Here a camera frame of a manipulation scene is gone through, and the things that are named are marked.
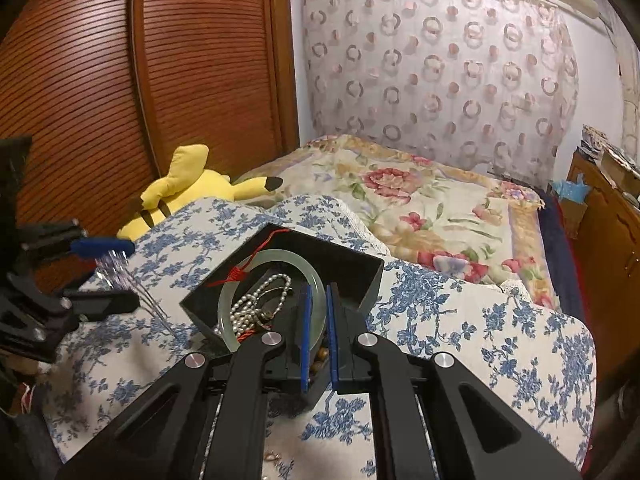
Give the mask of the green jade bangle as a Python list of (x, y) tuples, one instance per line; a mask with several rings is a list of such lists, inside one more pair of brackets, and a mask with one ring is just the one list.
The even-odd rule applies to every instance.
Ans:
[[(284, 263), (302, 274), (306, 292), (310, 292), (310, 313), (303, 322), (303, 328), (308, 335), (309, 350), (318, 349), (326, 329), (326, 292), (318, 272), (303, 257), (284, 249), (262, 250), (245, 258), (238, 270), (249, 274), (270, 263)], [(240, 348), (242, 336), (252, 330), (266, 330), (273, 326), (295, 289), (293, 279), (279, 271), (261, 278), (248, 292), (237, 295), (239, 284), (239, 281), (224, 282), (218, 297), (215, 332), (231, 352)]]

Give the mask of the black open jewelry box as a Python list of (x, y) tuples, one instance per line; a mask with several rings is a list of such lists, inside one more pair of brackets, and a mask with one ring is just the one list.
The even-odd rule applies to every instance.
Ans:
[[(303, 284), (302, 274), (284, 263), (260, 266), (249, 274), (239, 271), (241, 262), (267, 249), (284, 249), (303, 257), (320, 276), (326, 292), (326, 329), (320, 346), (309, 350), (309, 340), (303, 322), (310, 313), (310, 292)], [(240, 344), (250, 336), (273, 330), (285, 340), (285, 350), (276, 362), (266, 366), (268, 376), (283, 380), (281, 396), (287, 411), (309, 410), (329, 387), (328, 329), (329, 306), (341, 304), (363, 314), (370, 312), (380, 289), (383, 263), (375, 256), (337, 245), (321, 237), (268, 223), (224, 256), (201, 283), (181, 301), (181, 307), (217, 354), (232, 353), (216, 334), (217, 307), (221, 285), (239, 281), (236, 294), (248, 292), (261, 278), (276, 271), (287, 273), (294, 282), (294, 292), (285, 301), (284, 310), (266, 330), (252, 330), (240, 338)]]

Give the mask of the blue floral tablecloth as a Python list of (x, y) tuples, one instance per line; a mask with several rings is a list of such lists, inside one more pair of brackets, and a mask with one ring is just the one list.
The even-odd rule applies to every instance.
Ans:
[(415, 356), (451, 353), (572, 464), (584, 462), (597, 364), (582, 322), (519, 294), (396, 259), (340, 200), (312, 195), (289, 198), (272, 211), (204, 198), (137, 241), (130, 270), (168, 322), (137, 310), (65, 337), (58, 360), (39, 381), (44, 421), (62, 460), (202, 346), (181, 301), (269, 223), (380, 257), (382, 283), (370, 329)]

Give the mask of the yellow Pikachu plush toy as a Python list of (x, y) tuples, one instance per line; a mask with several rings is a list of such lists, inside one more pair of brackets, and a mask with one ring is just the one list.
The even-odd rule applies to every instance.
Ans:
[(251, 200), (280, 188), (280, 177), (254, 177), (233, 184), (226, 174), (206, 169), (209, 148), (204, 144), (179, 146), (168, 173), (152, 182), (140, 195), (136, 212), (117, 232), (121, 240), (137, 240), (160, 222), (200, 198), (227, 202)]

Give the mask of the wooden louvered wardrobe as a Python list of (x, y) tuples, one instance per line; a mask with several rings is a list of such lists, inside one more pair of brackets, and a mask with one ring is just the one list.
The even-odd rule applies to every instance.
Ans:
[(298, 147), (291, 0), (1, 0), (21, 224), (112, 235), (181, 145), (239, 177)]

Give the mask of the floral bed cover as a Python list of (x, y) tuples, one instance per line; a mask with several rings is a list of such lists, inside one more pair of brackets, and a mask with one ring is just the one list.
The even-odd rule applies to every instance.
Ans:
[(337, 198), (398, 259), (474, 284), (522, 285), (559, 309), (538, 214), (539, 193), (386, 148), (358, 136), (324, 136), (247, 171), (283, 184), (267, 206), (300, 194)]

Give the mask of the wooden sideboard cabinet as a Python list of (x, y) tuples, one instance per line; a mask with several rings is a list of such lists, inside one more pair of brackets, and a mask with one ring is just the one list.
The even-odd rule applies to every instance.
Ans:
[(590, 192), (574, 240), (596, 344), (598, 387), (607, 396), (639, 369), (639, 213), (579, 152), (567, 179)]

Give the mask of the blue tissue gift bag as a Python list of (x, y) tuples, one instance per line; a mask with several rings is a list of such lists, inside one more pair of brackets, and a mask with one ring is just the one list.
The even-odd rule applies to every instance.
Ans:
[(586, 197), (591, 191), (580, 172), (575, 181), (563, 180), (552, 183), (552, 191), (558, 199), (563, 226), (568, 237), (576, 240), (582, 219), (587, 211)]

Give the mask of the cardboard box on sideboard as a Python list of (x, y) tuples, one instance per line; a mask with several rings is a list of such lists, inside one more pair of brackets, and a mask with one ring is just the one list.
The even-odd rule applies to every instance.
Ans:
[(639, 170), (616, 151), (606, 148), (603, 151), (599, 168), (614, 182), (616, 188), (633, 196), (639, 196)]

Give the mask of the circle pattern sheer curtain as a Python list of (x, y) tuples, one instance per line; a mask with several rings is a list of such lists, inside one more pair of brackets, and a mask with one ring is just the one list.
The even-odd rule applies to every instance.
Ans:
[(300, 0), (314, 131), (548, 184), (578, 65), (542, 0)]

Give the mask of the beige side curtain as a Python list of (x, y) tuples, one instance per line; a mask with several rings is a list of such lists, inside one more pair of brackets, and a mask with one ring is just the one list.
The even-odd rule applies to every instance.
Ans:
[(623, 88), (622, 149), (634, 162), (639, 160), (639, 51), (632, 40), (617, 40), (617, 62)]

